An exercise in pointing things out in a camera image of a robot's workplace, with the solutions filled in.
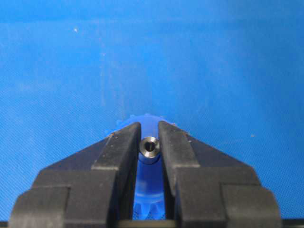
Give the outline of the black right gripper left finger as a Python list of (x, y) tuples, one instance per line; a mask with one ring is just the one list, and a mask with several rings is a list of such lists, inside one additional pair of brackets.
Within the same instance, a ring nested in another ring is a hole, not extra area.
[(135, 122), (44, 169), (16, 200), (11, 228), (106, 228), (133, 208)]

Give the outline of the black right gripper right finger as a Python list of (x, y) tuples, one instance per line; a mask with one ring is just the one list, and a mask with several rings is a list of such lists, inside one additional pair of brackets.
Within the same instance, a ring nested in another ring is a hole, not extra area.
[(279, 228), (280, 209), (255, 170), (191, 137), (158, 124), (164, 172), (181, 228)]

